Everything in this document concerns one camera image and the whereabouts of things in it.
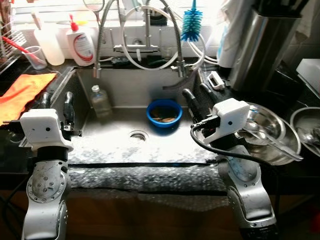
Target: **clear plastic cup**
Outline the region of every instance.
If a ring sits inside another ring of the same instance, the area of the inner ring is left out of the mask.
[[[26,50],[30,53],[22,52],[22,54],[25,55],[35,70],[42,70],[48,66],[40,46],[29,46]]]

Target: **stainless steel bowl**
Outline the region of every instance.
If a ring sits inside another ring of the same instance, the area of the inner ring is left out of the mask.
[[[263,127],[267,134],[278,141],[284,139],[286,135],[286,126],[278,115],[264,106],[251,102],[248,102],[248,104],[250,104],[250,111],[248,113],[249,120],[252,120]],[[264,141],[257,139],[246,131],[239,131],[238,134],[244,137],[249,145],[254,147],[267,145]]]
[[[320,107],[304,107],[295,111],[290,118],[290,125],[294,129],[303,129],[310,133],[314,128],[320,128]],[[313,154],[320,157],[320,147],[303,142],[303,131],[297,131],[301,143]]]
[[[286,145],[289,148],[291,148],[297,154],[300,154],[301,143],[299,141],[298,134],[296,133],[294,128],[289,125],[289,123],[287,123],[281,118],[280,120],[284,124],[285,135],[279,141],[283,145]],[[265,146],[248,145],[247,150],[252,156],[263,159],[266,162],[269,162],[272,165],[276,165],[276,166],[289,164],[292,161],[294,161],[292,158],[283,155],[281,152],[279,152],[278,150],[274,149],[269,145],[265,145]]]

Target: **stainless steel sink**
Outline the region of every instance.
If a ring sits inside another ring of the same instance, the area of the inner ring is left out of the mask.
[[[215,155],[199,147],[190,137],[192,120],[185,108],[182,88],[163,90],[163,86],[181,79],[170,69],[103,69],[101,79],[92,77],[91,69],[74,69],[62,81],[52,97],[52,107],[61,120],[65,92],[74,94],[75,128],[83,137],[73,137],[70,164],[89,163],[205,163]],[[113,114],[105,121],[96,118],[89,95],[93,85],[107,91]],[[183,108],[181,121],[171,128],[152,125],[146,108],[156,99],[174,99]]]

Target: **orange cloth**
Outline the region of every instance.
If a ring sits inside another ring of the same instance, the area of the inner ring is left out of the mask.
[[[0,126],[3,121],[17,120],[25,110],[25,105],[33,100],[55,76],[55,73],[20,75],[9,90],[0,97]]]

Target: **plastic bottle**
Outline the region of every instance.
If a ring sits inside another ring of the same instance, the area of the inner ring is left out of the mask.
[[[95,47],[91,36],[83,29],[79,29],[78,25],[71,18],[71,29],[66,33],[66,38],[71,56],[79,66],[89,66],[95,62]]]
[[[53,66],[61,65],[65,62],[65,56],[59,46],[56,33],[48,27],[47,24],[42,24],[36,13],[32,13],[35,24],[38,29],[34,30],[33,34],[46,60]]]
[[[100,89],[98,85],[94,85],[91,90],[90,99],[97,118],[104,119],[112,114],[112,108],[106,91]]]

